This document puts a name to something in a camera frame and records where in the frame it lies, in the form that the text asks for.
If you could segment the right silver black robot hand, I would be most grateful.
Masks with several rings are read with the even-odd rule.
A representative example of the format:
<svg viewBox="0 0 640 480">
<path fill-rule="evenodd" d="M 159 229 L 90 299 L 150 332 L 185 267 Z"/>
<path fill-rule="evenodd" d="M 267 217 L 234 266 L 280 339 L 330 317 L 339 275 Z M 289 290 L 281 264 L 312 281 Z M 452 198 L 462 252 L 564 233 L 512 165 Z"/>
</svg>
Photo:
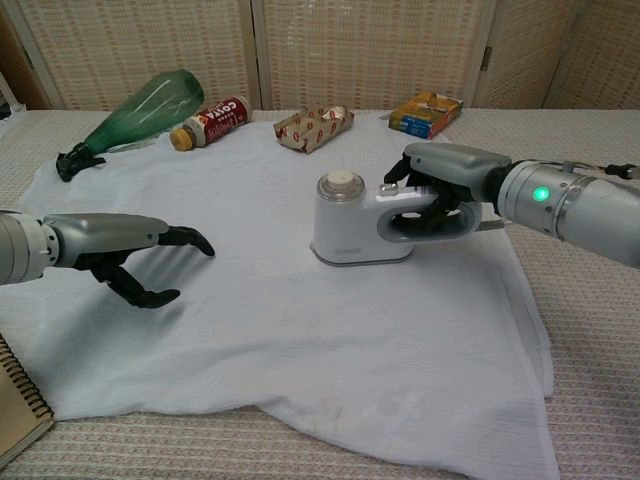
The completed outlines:
<svg viewBox="0 0 640 480">
<path fill-rule="evenodd" d="M 402 158 L 384 176 L 387 184 L 406 181 L 408 187 L 426 187 L 436 195 L 415 218 L 394 216 L 392 224 L 407 236 L 458 233 L 469 217 L 460 208 L 472 203 L 497 203 L 513 160 L 502 154 L 445 143 L 411 143 Z"/>
</svg>

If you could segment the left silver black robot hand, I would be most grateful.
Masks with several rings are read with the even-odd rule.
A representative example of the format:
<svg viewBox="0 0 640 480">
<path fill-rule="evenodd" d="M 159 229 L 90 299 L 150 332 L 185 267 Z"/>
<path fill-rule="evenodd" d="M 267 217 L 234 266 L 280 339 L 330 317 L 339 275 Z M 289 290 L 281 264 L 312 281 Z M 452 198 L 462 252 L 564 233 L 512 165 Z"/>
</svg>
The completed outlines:
<svg viewBox="0 0 640 480">
<path fill-rule="evenodd" d="M 123 264 L 129 255 L 160 246 L 193 246 L 215 255 L 209 241 L 196 229 L 171 226 L 142 215 L 114 213 L 52 214 L 43 223 L 55 232 L 60 250 L 55 266 L 89 271 L 130 305 L 142 309 L 163 307 L 180 296 L 176 289 L 153 292 L 141 285 Z"/>
</svg>

